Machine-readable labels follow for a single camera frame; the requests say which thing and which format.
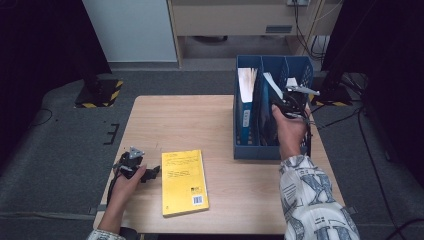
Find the box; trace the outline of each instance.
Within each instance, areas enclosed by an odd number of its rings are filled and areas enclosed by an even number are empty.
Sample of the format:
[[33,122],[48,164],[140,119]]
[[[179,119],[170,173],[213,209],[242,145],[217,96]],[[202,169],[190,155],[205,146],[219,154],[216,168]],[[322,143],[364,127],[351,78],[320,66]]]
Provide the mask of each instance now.
[[[256,81],[266,81],[263,77],[264,72],[270,72],[277,85],[282,88],[287,83],[287,78],[295,77],[298,84],[302,84],[308,88],[311,87],[313,81],[313,67],[306,56],[277,56],[277,55],[240,55],[237,56],[237,69],[238,68],[257,68],[258,77]],[[252,124],[250,124],[250,138],[248,144],[242,145],[239,141],[239,120],[238,120],[238,101],[240,101],[240,90],[238,84],[238,72],[236,69],[235,74],[235,87],[234,87],[234,103],[233,103],[233,144],[234,144],[234,159],[256,159],[256,160],[281,160],[279,146],[263,146],[259,139],[259,111],[252,111]],[[254,94],[261,94],[261,91],[256,91]],[[253,102],[258,107],[258,104],[263,105],[262,109],[270,109],[269,102],[263,100],[261,103],[258,101]],[[301,145],[302,152],[306,152],[305,144]]]

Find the wooden table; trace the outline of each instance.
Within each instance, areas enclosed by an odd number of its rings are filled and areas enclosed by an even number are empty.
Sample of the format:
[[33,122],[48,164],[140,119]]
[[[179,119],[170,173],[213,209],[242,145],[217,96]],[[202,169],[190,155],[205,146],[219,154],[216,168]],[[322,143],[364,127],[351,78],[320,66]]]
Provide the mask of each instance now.
[[[313,126],[312,156],[333,182],[330,163]],[[140,96],[135,100],[115,161],[130,146],[145,151],[149,168],[161,153],[201,149],[210,208],[183,216],[162,216],[162,178],[140,184],[127,206],[122,226],[140,233],[283,234],[278,160],[234,160],[233,96]],[[106,203],[105,193],[101,204]],[[98,212],[96,228],[104,212]]]

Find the patterned sleeve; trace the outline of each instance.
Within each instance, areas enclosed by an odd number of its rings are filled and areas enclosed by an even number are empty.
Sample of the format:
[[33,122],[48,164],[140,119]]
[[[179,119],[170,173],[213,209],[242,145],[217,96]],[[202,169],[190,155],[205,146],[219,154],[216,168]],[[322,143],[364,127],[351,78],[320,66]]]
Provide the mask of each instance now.
[[87,240],[125,240],[125,238],[115,233],[95,229],[88,235]]
[[309,157],[284,160],[280,175],[286,240],[359,239],[350,214],[333,198],[328,176]]

